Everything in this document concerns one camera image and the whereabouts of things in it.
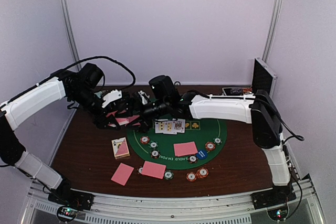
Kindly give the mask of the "red card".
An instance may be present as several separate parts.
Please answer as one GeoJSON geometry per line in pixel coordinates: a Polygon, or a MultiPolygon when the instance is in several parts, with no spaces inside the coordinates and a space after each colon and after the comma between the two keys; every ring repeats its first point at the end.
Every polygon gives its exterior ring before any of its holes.
{"type": "Polygon", "coordinates": [[[111,181],[125,186],[127,181],[129,180],[134,168],[124,163],[120,163],[118,168],[115,170],[113,176],[111,177],[111,181]]]}
{"type": "Polygon", "coordinates": [[[176,157],[193,155],[198,152],[197,146],[194,141],[186,143],[175,143],[174,154],[176,157]]]}
{"type": "Polygon", "coordinates": [[[163,179],[165,170],[165,165],[145,161],[142,167],[142,175],[163,179]]]}

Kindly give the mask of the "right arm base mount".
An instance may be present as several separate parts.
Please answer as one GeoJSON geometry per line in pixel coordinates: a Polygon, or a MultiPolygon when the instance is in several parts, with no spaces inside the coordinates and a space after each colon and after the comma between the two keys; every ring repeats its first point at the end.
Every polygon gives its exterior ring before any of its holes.
{"type": "Polygon", "coordinates": [[[289,201],[295,200],[296,194],[294,192],[286,192],[284,190],[271,190],[260,191],[251,194],[251,199],[254,209],[269,208],[276,205],[285,204],[289,201]]]}

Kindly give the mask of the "orange chip stack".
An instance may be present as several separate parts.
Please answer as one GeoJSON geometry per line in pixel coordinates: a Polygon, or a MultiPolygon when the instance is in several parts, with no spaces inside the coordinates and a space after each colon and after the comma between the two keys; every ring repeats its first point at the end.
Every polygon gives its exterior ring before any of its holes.
{"type": "Polygon", "coordinates": [[[196,174],[197,174],[198,178],[203,179],[203,178],[206,178],[209,175],[209,171],[208,171],[207,168],[202,167],[202,168],[197,170],[196,174]]]}

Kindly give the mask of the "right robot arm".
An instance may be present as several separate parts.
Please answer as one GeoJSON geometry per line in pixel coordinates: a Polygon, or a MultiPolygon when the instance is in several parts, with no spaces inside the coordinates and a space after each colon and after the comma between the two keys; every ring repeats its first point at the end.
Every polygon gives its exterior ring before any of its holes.
{"type": "Polygon", "coordinates": [[[155,119],[171,115],[180,119],[220,119],[252,125],[253,141],[266,155],[275,188],[269,192],[272,203],[279,204],[289,196],[290,171],[283,149],[281,116],[264,90],[256,94],[225,96],[203,94],[190,90],[179,94],[169,76],[161,75],[150,80],[155,99],[146,93],[129,95],[124,90],[113,90],[110,101],[116,115],[122,118],[137,115],[130,125],[139,123],[147,131],[155,119]]]}

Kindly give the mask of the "black chips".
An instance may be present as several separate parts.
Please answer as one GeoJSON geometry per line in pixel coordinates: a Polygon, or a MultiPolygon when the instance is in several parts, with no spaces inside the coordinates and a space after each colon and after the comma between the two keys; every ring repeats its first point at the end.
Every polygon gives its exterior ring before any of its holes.
{"type": "Polygon", "coordinates": [[[157,159],[157,158],[159,158],[159,157],[160,157],[160,152],[159,152],[158,150],[153,150],[153,151],[151,152],[151,157],[152,157],[153,159],[157,159]]]}
{"type": "Polygon", "coordinates": [[[198,160],[197,156],[196,155],[191,155],[188,157],[188,162],[191,163],[191,164],[194,164],[196,163],[198,160]]]}

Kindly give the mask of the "jack of diamonds card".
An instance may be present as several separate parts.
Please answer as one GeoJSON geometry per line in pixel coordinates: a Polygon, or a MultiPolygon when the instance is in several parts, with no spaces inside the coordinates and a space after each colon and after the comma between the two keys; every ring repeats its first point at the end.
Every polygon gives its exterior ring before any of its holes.
{"type": "Polygon", "coordinates": [[[173,121],[173,132],[176,134],[185,132],[185,119],[177,119],[173,121]]]}

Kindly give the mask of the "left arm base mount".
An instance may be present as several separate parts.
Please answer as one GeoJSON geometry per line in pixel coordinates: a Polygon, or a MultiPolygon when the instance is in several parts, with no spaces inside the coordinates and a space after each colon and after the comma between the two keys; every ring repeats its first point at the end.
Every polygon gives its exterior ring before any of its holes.
{"type": "Polygon", "coordinates": [[[93,204],[94,195],[90,193],[83,193],[75,190],[68,190],[61,192],[59,190],[52,190],[48,196],[48,200],[58,203],[60,205],[70,206],[77,210],[90,210],[93,204]]]}

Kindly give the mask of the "red chips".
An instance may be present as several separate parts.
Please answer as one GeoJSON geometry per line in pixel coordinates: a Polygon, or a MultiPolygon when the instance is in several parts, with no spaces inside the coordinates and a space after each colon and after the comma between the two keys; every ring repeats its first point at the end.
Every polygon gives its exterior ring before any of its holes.
{"type": "Polygon", "coordinates": [[[140,143],[141,144],[148,144],[150,142],[150,138],[148,136],[142,136],[140,138],[140,143]]]}
{"type": "Polygon", "coordinates": [[[189,173],[186,174],[186,179],[189,182],[194,182],[194,181],[197,180],[197,175],[194,172],[189,172],[189,173]]]}
{"type": "Polygon", "coordinates": [[[207,142],[205,148],[207,151],[213,151],[216,148],[216,145],[213,142],[207,142]]]}

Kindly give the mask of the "three of spades card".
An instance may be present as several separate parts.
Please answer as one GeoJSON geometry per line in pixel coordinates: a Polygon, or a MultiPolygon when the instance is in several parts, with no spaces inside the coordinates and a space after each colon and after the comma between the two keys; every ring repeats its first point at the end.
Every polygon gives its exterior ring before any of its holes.
{"type": "Polygon", "coordinates": [[[166,122],[164,121],[155,121],[155,133],[160,134],[164,133],[166,128],[166,122]]]}

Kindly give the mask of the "black white chip stack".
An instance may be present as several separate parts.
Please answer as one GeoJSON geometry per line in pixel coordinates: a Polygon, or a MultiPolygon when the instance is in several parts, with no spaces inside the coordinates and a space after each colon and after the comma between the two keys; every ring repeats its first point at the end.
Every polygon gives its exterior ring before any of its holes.
{"type": "Polygon", "coordinates": [[[140,175],[142,175],[142,171],[143,171],[143,167],[139,167],[139,168],[137,169],[137,172],[138,172],[138,174],[140,174],[140,175]]]}

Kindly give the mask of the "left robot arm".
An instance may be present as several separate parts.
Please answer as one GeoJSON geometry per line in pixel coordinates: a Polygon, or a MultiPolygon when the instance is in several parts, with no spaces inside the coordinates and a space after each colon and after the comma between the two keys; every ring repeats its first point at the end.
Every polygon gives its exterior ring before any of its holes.
{"type": "Polygon", "coordinates": [[[102,70],[91,63],[86,64],[79,72],[59,70],[24,93],[1,104],[1,160],[55,189],[56,198],[64,205],[71,205],[75,201],[75,192],[61,185],[62,176],[29,153],[14,132],[29,117],[63,98],[78,103],[90,112],[98,128],[106,129],[109,124],[119,127],[111,112],[112,103],[122,97],[122,92],[112,90],[102,98],[95,95],[94,89],[102,77],[102,70]]]}

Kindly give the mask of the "red playing card deck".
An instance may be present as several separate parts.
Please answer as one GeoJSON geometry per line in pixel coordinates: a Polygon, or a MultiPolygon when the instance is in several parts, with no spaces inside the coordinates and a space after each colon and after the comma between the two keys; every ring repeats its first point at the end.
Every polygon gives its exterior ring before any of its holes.
{"type": "MultiPolygon", "coordinates": [[[[107,117],[110,117],[110,116],[114,116],[115,112],[111,112],[109,114],[107,114],[107,117]]],[[[120,126],[122,125],[127,125],[128,123],[132,122],[133,120],[137,119],[139,116],[138,115],[134,115],[134,116],[129,116],[129,117],[126,117],[126,118],[115,118],[116,121],[119,123],[120,126]]],[[[110,127],[116,127],[115,124],[113,123],[109,123],[108,126],[110,127]]]]}

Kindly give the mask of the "blue small blind button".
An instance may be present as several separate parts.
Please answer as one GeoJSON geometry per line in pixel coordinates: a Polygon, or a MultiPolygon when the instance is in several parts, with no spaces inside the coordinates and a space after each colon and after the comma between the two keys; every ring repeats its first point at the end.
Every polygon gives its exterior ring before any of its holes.
{"type": "Polygon", "coordinates": [[[207,151],[205,150],[199,150],[196,153],[196,157],[200,160],[205,160],[208,157],[207,151]]]}

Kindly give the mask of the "seven of diamonds card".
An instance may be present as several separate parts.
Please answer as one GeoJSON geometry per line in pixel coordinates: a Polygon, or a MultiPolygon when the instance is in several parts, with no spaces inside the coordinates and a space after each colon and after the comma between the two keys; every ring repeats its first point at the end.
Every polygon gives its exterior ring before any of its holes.
{"type": "Polygon", "coordinates": [[[175,122],[174,121],[166,121],[164,122],[164,134],[177,134],[175,130],[175,122]]]}

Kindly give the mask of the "green chips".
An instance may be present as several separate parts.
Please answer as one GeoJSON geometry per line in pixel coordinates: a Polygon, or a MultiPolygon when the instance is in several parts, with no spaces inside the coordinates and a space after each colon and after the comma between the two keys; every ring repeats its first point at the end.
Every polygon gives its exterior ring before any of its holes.
{"type": "Polygon", "coordinates": [[[158,143],[155,142],[155,141],[152,141],[152,142],[149,143],[149,146],[150,146],[150,148],[155,149],[155,148],[158,147],[158,143]]]}
{"type": "Polygon", "coordinates": [[[219,138],[219,137],[214,138],[213,142],[214,142],[216,145],[220,145],[220,144],[222,144],[222,140],[221,140],[221,138],[219,138]]]}

